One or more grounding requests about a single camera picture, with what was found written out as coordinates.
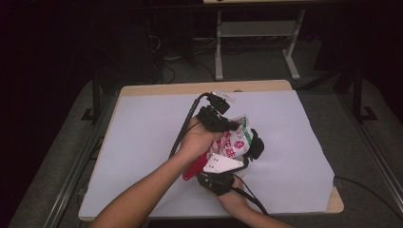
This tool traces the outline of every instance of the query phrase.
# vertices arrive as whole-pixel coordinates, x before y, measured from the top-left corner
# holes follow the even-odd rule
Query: dark background
[[[107,3],[0,2],[0,226],[7,226],[75,98],[95,73],[113,69],[102,79],[110,93],[122,85],[156,83],[160,74],[153,66],[160,55],[149,51],[148,34],[161,37],[162,51],[175,49],[191,62],[192,35],[215,32],[212,11],[89,10],[126,4]],[[236,13],[243,19],[264,17]],[[403,122],[402,19],[395,2],[314,6],[307,10],[299,38],[323,40],[317,69],[331,70],[346,61],[359,66]]]

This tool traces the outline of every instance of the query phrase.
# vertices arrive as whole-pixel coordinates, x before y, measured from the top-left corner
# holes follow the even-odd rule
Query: white board
[[[265,150],[249,164],[244,181],[269,214],[326,211],[334,173],[295,91],[229,93],[226,118],[246,114]],[[190,106],[198,97],[121,97],[88,191],[80,219],[94,219],[115,197],[167,160]],[[207,105],[203,99],[199,104]],[[228,214],[194,178],[180,177],[151,217],[222,217]]]

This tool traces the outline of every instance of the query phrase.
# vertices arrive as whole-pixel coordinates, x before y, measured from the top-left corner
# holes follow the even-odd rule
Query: floor
[[[285,79],[293,88],[306,85],[325,72],[313,71],[320,40],[298,41],[293,58],[301,80],[291,80],[281,49],[287,40],[257,41],[233,46],[223,56],[224,81]],[[172,84],[213,82],[214,55],[196,55],[194,65],[175,54],[162,68],[162,82]],[[403,214],[377,164],[380,152],[400,183],[403,182],[403,125],[384,104],[374,85],[364,81],[363,105],[370,106],[377,121],[358,123],[351,114],[351,93],[332,91],[336,78],[318,87],[299,91],[323,153],[336,174],[335,186],[345,209],[336,215],[276,217],[296,227],[401,227]],[[97,152],[102,144],[117,96],[102,96],[102,115],[96,124],[82,121],[92,107],[91,84],[86,85],[70,110],[64,126],[14,215],[10,227],[87,227],[78,210],[86,191]],[[245,227],[234,219],[151,221],[148,227]]]

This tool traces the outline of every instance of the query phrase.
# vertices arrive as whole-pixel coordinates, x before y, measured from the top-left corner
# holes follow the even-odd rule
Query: snack bag
[[[220,139],[212,142],[207,151],[183,172],[182,177],[185,181],[202,172],[213,153],[234,159],[248,152],[253,139],[248,119],[246,115],[242,115],[233,121],[240,123],[240,127],[236,131],[225,131]]]

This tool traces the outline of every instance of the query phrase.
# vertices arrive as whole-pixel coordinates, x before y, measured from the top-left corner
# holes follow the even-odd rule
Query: human arm
[[[194,125],[183,137],[179,151],[152,173],[127,188],[114,199],[91,223],[91,227],[139,227],[157,203],[199,155],[204,153],[212,141],[221,133],[211,133],[192,118]]]
[[[243,190],[242,181],[234,176],[233,186]],[[246,198],[231,190],[219,197],[216,196],[222,205],[222,208],[235,219],[238,219],[252,228],[290,228],[292,226],[285,224],[274,218],[263,215],[252,209],[246,202]]]

